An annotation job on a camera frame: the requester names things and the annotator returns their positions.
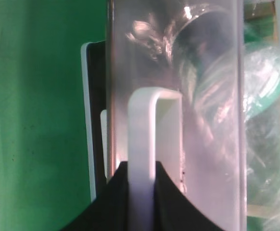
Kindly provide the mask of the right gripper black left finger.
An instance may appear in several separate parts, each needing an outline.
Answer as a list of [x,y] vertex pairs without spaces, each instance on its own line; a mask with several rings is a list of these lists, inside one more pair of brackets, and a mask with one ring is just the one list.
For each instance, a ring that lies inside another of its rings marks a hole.
[[121,162],[114,176],[97,198],[63,231],[126,231],[128,210],[127,162]]

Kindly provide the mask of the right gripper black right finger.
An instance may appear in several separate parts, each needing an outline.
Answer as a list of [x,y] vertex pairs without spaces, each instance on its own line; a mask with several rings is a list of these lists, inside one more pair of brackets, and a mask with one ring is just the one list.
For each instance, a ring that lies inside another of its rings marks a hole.
[[156,162],[154,231],[220,231],[181,193],[161,162]]

